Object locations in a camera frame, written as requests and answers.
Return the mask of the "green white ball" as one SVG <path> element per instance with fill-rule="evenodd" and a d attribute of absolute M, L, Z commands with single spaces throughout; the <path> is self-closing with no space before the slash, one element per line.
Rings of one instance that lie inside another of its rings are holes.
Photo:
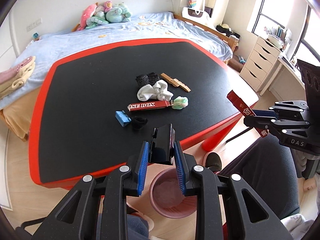
<path fill-rule="evenodd" d="M 184 109 L 189 105 L 189 101 L 187 97 L 178 96 L 172 101 L 172 108 L 176 110 Z"/>

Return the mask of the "wooden strip pieces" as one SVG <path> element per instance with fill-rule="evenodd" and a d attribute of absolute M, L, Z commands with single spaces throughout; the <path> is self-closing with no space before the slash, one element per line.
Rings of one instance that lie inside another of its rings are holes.
<path fill-rule="evenodd" d="M 168 83 L 170 83 L 174 87 L 181 87 L 186 92 L 188 92 L 188 93 L 191 92 L 191 89 L 187 85 L 182 83 L 180 80 L 173 79 L 165 73 L 162 73 L 160 76 L 162 77 L 162 79 L 164 79 L 165 81 L 167 81 Z"/>

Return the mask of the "white sock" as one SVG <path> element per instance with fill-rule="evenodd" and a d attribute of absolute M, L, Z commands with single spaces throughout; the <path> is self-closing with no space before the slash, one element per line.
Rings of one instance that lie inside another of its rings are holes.
<path fill-rule="evenodd" d="M 137 93 L 139 101 L 151 99 L 159 101 L 170 101 L 174 95 L 168 91 L 168 84 L 164 80 L 157 81 L 153 86 L 148 84 L 143 86 Z"/>

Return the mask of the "small black cloth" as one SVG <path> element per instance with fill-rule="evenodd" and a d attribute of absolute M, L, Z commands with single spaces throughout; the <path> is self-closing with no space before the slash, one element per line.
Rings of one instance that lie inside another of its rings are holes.
<path fill-rule="evenodd" d="M 148 123 L 147 118 L 142 118 L 140 116 L 134 116 L 130 122 L 131 129 L 133 132 L 139 132 Z"/>

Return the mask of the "pink trash basket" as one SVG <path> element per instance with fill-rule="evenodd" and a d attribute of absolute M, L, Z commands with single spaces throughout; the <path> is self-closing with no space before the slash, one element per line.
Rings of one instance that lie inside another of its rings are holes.
<path fill-rule="evenodd" d="M 157 174 L 150 185 L 149 198 L 160 215 L 171 219 L 188 217 L 197 209 L 197 197 L 182 194 L 175 168 Z"/>

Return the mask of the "white drawer cabinet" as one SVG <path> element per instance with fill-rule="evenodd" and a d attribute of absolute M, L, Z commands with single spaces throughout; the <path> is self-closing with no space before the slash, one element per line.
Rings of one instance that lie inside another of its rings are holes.
<path fill-rule="evenodd" d="M 276 64 L 279 54 L 280 50 L 274 44 L 259 36 L 240 72 L 240 76 L 253 90 L 261 91 Z"/>

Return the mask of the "dark slipper foot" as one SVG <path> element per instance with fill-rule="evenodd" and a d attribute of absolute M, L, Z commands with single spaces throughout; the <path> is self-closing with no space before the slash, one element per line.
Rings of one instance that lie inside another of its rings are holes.
<path fill-rule="evenodd" d="M 209 152 L 204 156 L 203 166 L 214 173 L 222 170 L 222 161 L 220 156 L 215 152 Z"/>

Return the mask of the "blue plastic clip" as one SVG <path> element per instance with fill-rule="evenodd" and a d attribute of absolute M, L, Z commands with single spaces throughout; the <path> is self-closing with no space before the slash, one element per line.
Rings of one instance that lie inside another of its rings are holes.
<path fill-rule="evenodd" d="M 131 122 L 131 118 L 125 111 L 116 111 L 115 117 L 122 127 L 127 126 Z"/>

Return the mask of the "red black table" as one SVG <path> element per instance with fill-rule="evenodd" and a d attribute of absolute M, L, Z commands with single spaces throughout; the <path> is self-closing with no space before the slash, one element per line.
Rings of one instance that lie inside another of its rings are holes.
<path fill-rule="evenodd" d="M 137 103 L 140 74 L 167 74 L 190 88 L 170 87 L 185 96 L 182 110 L 137 111 L 148 123 L 139 131 L 123 127 L 116 111 Z M 150 140 L 156 127 L 172 124 L 187 149 L 213 134 L 218 140 L 240 118 L 227 99 L 234 91 L 249 106 L 255 91 L 217 57 L 189 40 L 154 38 L 117 42 L 56 61 L 33 111 L 29 170 L 35 184 L 71 187 L 82 176 L 100 177 L 126 163 Z"/>

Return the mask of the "white handbag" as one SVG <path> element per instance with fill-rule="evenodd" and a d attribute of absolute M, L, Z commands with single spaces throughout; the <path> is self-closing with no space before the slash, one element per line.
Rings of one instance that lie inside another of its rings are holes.
<path fill-rule="evenodd" d="M 195 10 L 189 7 L 184 7 L 182 9 L 182 17 L 202 25 L 207 25 L 208 21 L 210 20 L 210 16 L 206 11 Z"/>

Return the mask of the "bed with blue sheet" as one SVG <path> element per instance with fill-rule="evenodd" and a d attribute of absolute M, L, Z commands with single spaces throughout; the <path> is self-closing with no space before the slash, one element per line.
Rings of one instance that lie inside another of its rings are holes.
<path fill-rule="evenodd" d="M 53 63 L 86 49 L 145 38 L 189 39 L 223 62 L 233 57 L 233 51 L 225 41 L 199 27 L 177 20 L 171 12 L 136 15 L 130 22 L 72 33 L 46 34 L 11 61 L 9 66 L 13 68 L 33 56 L 35 67 L 22 87 L 1 98 L 1 120 L 17 137 L 25 140 L 39 89 Z"/>

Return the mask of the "red BOX carton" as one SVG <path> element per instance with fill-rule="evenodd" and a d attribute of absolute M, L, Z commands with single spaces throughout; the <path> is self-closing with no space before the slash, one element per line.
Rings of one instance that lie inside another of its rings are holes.
<path fill-rule="evenodd" d="M 149 101 L 129 104 L 127 109 L 132 111 L 144 111 L 151 109 L 160 109 L 172 106 L 172 101 Z"/>

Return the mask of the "black patterned sock roll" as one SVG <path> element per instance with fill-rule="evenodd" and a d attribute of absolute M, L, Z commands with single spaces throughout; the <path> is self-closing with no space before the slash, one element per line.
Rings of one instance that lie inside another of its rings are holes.
<path fill-rule="evenodd" d="M 153 86 L 157 81 L 160 80 L 160 78 L 159 78 L 158 74 L 151 72 L 149 74 L 141 74 L 141 75 L 137 76 L 135 78 L 135 80 L 138 84 L 138 87 L 142 88 L 146 85 Z"/>

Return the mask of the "folded pink yellow towels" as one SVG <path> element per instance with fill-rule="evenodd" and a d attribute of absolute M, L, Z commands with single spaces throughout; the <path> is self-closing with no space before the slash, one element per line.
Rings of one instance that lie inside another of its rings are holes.
<path fill-rule="evenodd" d="M 1 99 L 25 85 L 34 72 L 35 60 L 35 56 L 30 56 L 16 66 L 1 72 Z"/>

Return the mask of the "pile of plush toys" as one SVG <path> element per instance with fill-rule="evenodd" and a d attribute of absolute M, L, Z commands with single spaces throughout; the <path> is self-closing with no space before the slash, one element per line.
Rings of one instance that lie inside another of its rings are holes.
<path fill-rule="evenodd" d="M 94 3 L 82 12 L 79 23 L 72 31 L 92 29 L 110 23 L 125 23 L 129 22 L 130 18 L 131 13 L 123 3 L 113 4 L 111 1 L 106 1 L 103 5 Z"/>

